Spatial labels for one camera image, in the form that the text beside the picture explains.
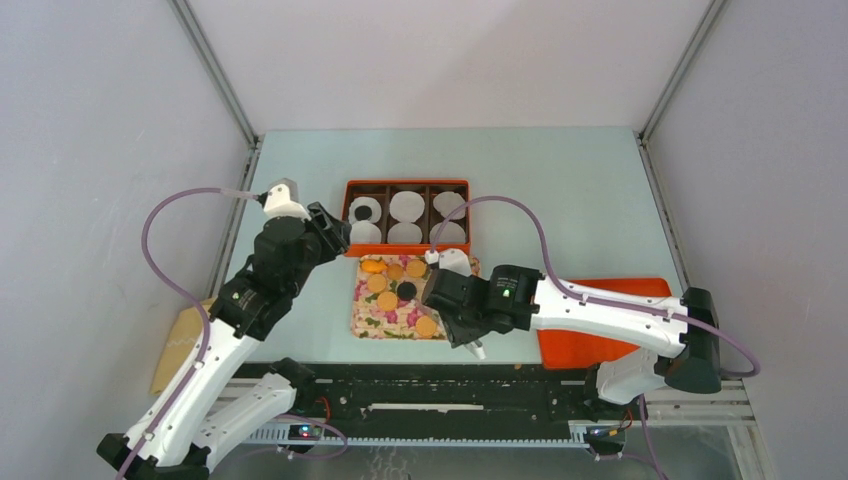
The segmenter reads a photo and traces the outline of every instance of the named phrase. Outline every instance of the white paper circle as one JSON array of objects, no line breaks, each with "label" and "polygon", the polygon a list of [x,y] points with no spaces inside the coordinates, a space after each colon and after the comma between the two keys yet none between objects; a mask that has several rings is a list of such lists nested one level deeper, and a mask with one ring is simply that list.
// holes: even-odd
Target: white paper circle
[{"label": "white paper circle", "polygon": [[380,243],[382,236],[377,225],[366,220],[350,226],[350,243]]},{"label": "white paper circle", "polygon": [[[450,212],[463,203],[465,203],[465,199],[462,198],[462,195],[456,192],[442,192],[436,195],[436,198],[433,199],[433,208],[435,208],[442,217],[447,218]],[[457,213],[455,217],[451,218],[451,220],[461,220],[463,218],[465,218],[465,210]]]},{"label": "white paper circle", "polygon": [[[355,212],[359,207],[368,207],[371,209],[369,218],[356,218]],[[350,202],[350,210],[347,213],[348,221],[350,222],[371,222],[377,223],[383,215],[383,208],[380,207],[380,202],[371,197],[356,197]]]},{"label": "white paper circle", "polygon": [[398,222],[412,223],[424,214],[424,197],[415,192],[398,192],[389,203],[389,213]]},{"label": "white paper circle", "polygon": [[398,223],[389,229],[389,243],[421,243],[424,234],[414,223]]},{"label": "white paper circle", "polygon": [[[441,223],[437,223],[430,229],[430,243],[436,238],[436,231],[439,230],[440,225]],[[465,230],[454,222],[448,222],[442,230],[442,235],[439,236],[439,244],[443,243],[465,243]]]}]

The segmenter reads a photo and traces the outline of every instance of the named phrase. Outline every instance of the floral cloth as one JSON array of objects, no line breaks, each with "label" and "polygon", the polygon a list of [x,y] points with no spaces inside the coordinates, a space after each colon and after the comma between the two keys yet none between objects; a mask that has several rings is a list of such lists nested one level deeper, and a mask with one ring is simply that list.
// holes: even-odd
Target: floral cloth
[{"label": "floral cloth", "polygon": [[[476,257],[470,257],[471,270],[474,275],[480,274],[480,262]],[[395,338],[395,339],[412,339],[412,340],[445,340],[444,327],[442,326],[439,314],[425,307],[421,303],[421,293],[424,291],[424,285],[427,284],[427,279],[430,278],[430,269],[423,277],[416,278],[410,276],[406,267],[410,261],[424,261],[423,256],[418,255],[366,255],[360,259],[362,261],[375,260],[383,261],[386,265],[399,264],[403,267],[403,277],[400,280],[388,279],[388,286],[378,293],[373,293],[368,289],[368,279],[372,275],[385,275],[383,273],[369,273],[358,268],[356,271],[356,287],[353,292],[353,318],[351,329],[353,334],[359,338]],[[415,298],[410,301],[398,299],[397,307],[391,311],[385,311],[380,308],[377,302],[377,297],[384,292],[397,294],[397,287],[403,282],[410,282],[415,285]],[[427,329],[422,329],[419,321],[427,323],[427,319],[422,320],[422,317],[429,317],[436,325],[437,329],[432,335]]]}]

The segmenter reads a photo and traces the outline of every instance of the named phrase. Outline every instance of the orange tray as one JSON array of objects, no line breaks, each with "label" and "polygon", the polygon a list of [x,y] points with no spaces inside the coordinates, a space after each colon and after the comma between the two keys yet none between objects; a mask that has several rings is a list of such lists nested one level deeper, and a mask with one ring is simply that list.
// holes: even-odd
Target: orange tray
[{"label": "orange tray", "polygon": [[[607,278],[574,280],[574,283],[630,295],[671,295],[668,282],[662,278]],[[565,330],[540,330],[538,335],[542,365],[551,370],[589,368],[596,363],[618,360],[639,348],[618,340]]]},{"label": "orange tray", "polygon": [[[420,244],[389,244],[386,243],[386,235],[397,220],[389,215],[389,202],[392,195],[402,191],[418,192],[424,197],[424,214],[418,219],[416,225],[421,228],[423,234]],[[433,198],[442,192],[456,192],[468,201],[471,198],[471,189],[467,180],[458,179],[407,179],[407,180],[351,180],[347,182],[344,204],[342,205],[341,219],[348,219],[350,204],[356,197],[368,196],[378,202],[383,210],[383,215],[375,224],[383,234],[383,243],[355,243],[350,246],[345,256],[362,257],[365,255],[424,255],[430,249],[430,229],[444,220],[444,217],[433,207]],[[467,211],[465,218],[455,220],[465,230],[465,243],[440,243],[438,250],[458,248],[467,254],[471,254],[471,211]]]}]

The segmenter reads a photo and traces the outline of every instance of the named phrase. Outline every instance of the cable connector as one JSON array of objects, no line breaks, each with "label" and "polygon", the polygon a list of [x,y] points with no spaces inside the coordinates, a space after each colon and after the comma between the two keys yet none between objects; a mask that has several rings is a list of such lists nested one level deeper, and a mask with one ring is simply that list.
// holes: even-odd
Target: cable connector
[{"label": "cable connector", "polygon": [[439,268],[439,257],[439,252],[435,250],[427,250],[424,253],[424,261],[430,265],[430,268]]}]

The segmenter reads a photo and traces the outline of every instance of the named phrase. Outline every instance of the floral mat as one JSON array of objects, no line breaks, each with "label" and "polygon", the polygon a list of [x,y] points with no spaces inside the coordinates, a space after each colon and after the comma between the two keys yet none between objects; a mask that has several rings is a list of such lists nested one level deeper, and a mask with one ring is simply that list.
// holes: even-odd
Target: floral mat
[{"label": "floral mat", "polygon": [[[480,275],[480,262],[471,270]],[[430,267],[418,255],[366,255],[359,261],[351,328],[359,338],[444,340],[438,312],[421,303]]]}]

